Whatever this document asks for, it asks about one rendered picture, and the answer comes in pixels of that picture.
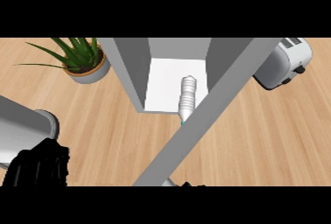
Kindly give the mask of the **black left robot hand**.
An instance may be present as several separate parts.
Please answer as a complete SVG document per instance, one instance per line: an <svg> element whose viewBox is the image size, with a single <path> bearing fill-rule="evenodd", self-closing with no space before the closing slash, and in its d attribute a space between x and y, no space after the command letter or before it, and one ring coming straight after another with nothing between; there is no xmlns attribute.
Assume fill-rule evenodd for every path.
<svg viewBox="0 0 331 224"><path fill-rule="evenodd" d="M46 138L31 150L21 150L5 174L3 187L65 187L70 149Z"/></svg>

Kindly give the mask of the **clear ribbed water bottle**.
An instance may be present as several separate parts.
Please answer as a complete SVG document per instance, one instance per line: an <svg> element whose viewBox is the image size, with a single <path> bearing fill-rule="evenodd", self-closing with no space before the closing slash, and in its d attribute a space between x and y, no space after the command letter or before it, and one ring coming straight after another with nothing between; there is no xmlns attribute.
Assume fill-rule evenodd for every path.
<svg viewBox="0 0 331 224"><path fill-rule="evenodd" d="M197 79L189 75L180 81L179 116L185 123L195 110Z"/></svg>

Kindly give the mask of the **grey open cabinet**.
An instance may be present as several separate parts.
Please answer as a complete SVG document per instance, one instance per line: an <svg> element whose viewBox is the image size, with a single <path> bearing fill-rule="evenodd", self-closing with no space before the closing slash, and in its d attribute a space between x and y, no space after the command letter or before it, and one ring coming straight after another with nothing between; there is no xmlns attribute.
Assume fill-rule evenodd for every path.
<svg viewBox="0 0 331 224"><path fill-rule="evenodd" d="M201 102L250 38L101 38L102 49L141 113L176 114L182 78L197 80Z"/></svg>

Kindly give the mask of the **green potted plant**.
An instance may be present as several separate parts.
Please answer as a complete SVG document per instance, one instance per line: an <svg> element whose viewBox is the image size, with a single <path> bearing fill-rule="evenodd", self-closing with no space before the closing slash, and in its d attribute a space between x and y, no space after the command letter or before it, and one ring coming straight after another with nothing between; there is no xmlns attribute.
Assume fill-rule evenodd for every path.
<svg viewBox="0 0 331 224"><path fill-rule="evenodd" d="M70 38L68 45L61 38L52 38L65 55L46 49L42 45L30 43L33 47L47 53L62 63L61 66L42 63L22 63L22 66L42 66L61 68L74 82L93 84L104 79L109 72L111 64L98 39Z"/></svg>

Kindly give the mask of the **white toaster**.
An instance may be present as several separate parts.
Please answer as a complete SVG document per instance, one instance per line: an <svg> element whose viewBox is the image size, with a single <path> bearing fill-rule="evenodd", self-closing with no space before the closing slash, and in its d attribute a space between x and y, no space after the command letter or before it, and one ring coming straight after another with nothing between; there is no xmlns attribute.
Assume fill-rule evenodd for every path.
<svg viewBox="0 0 331 224"><path fill-rule="evenodd" d="M306 71L313 56L303 38L284 38L253 77L266 90L287 84Z"/></svg>

